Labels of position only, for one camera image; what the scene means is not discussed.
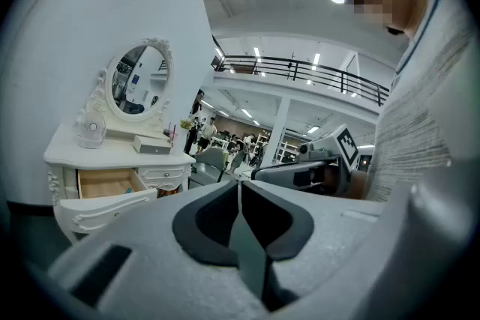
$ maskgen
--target ornate mirror frame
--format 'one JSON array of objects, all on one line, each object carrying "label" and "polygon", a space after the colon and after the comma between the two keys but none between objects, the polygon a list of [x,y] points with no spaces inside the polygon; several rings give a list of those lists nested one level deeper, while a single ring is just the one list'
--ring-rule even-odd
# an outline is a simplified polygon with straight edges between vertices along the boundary
[{"label": "ornate mirror frame", "polygon": [[[112,80],[117,64],[130,50],[138,46],[150,46],[157,49],[165,58],[168,77],[163,94],[149,111],[129,115],[120,110],[113,100]],[[114,56],[108,68],[103,68],[97,78],[97,87],[90,94],[85,107],[79,111],[77,121],[87,112],[100,113],[106,122],[107,132],[129,133],[149,137],[166,138],[164,131],[164,113],[170,104],[170,93],[174,76],[172,53],[168,40],[142,39],[125,47],[123,51]]]}]

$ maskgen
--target black foam insert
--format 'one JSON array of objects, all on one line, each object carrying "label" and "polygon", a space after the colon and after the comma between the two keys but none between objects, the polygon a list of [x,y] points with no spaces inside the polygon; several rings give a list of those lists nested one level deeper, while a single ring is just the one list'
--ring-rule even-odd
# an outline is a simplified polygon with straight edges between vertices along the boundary
[{"label": "black foam insert", "polygon": [[198,262],[238,267],[237,254],[228,248],[238,206],[238,184],[231,181],[177,212],[172,222],[175,239]]},{"label": "black foam insert", "polygon": [[94,307],[131,252],[130,248],[120,245],[109,248],[72,290],[72,295],[85,304]]},{"label": "black foam insert", "polygon": [[241,206],[250,229],[273,261],[297,256],[314,232],[314,219],[307,210],[250,181],[242,183]]}]

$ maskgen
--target vanity tabletop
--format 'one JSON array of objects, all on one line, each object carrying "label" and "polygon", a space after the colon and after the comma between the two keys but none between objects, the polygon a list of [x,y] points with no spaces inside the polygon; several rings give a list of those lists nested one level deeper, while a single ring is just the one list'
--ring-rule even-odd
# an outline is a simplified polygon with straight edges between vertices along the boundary
[{"label": "vanity tabletop", "polygon": [[43,159],[51,165],[69,166],[78,169],[114,169],[138,166],[180,166],[195,163],[187,154],[149,155],[139,154],[133,142],[122,139],[105,138],[97,149],[78,145],[74,128],[60,124]]}]

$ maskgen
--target open drawer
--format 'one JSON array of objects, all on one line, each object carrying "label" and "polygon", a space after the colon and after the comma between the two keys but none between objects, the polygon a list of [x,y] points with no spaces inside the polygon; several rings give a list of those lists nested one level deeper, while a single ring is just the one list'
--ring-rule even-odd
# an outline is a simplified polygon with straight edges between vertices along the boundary
[{"label": "open drawer", "polygon": [[132,169],[78,171],[78,192],[81,199],[125,195],[147,187]]},{"label": "open drawer", "polygon": [[80,199],[62,199],[59,218],[73,232],[92,233],[119,215],[157,198],[132,169],[78,171]]}]

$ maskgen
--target person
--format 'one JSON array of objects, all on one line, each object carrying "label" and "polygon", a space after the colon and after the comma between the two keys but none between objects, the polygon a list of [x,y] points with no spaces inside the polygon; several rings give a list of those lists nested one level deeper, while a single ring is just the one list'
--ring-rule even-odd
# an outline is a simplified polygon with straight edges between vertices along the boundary
[{"label": "person", "polygon": [[259,152],[259,158],[258,158],[258,161],[256,162],[256,167],[259,168],[261,167],[262,165],[262,161],[263,161],[263,157],[265,156],[265,153],[267,152],[267,145],[269,141],[267,140],[266,142],[264,142],[262,144],[262,148],[260,149],[260,152]]},{"label": "person", "polygon": [[187,155],[190,154],[192,144],[197,139],[197,130],[198,130],[198,118],[195,118],[193,120],[192,128],[188,131],[187,142],[185,143],[185,148],[183,150],[183,152],[186,153]]},{"label": "person", "polygon": [[210,139],[217,134],[217,128],[213,125],[215,118],[210,118],[210,122],[202,127],[202,135],[198,141],[197,154],[201,154],[207,145],[210,143]]},{"label": "person", "polygon": [[189,118],[198,118],[200,116],[200,111],[202,111],[202,104],[200,103],[203,100],[205,93],[200,89],[198,90],[195,101],[193,102],[192,109],[190,110]]},{"label": "person", "polygon": [[228,146],[226,147],[226,149],[230,154],[233,154],[233,151],[236,148],[236,143],[237,143],[237,135],[233,134],[232,137],[230,138]]},{"label": "person", "polygon": [[196,141],[198,142],[200,140],[200,137],[202,137],[202,128],[206,124],[207,119],[203,118],[202,121],[199,123],[197,132],[196,132]]},{"label": "person", "polygon": [[380,16],[389,33],[409,38],[378,118],[370,168],[367,174],[352,173],[348,191],[352,198],[386,201],[397,183],[414,183],[429,168],[451,161],[429,102],[461,62],[470,41],[477,43],[476,29],[463,0],[346,2]]},{"label": "person", "polygon": [[230,169],[227,172],[231,175],[235,174],[235,170],[238,167],[240,167],[240,165],[242,164],[243,158],[245,157],[245,153],[244,153],[245,144],[243,143],[243,141],[240,140],[240,138],[238,136],[235,136],[235,140],[236,140],[235,149],[236,149],[237,153],[234,156],[234,158],[232,160],[232,165],[230,166]]},{"label": "person", "polygon": [[249,164],[250,162],[250,146],[252,144],[252,141],[255,140],[255,135],[253,135],[252,133],[250,135],[248,135],[245,139],[244,139],[244,161],[246,162],[246,164]]}]

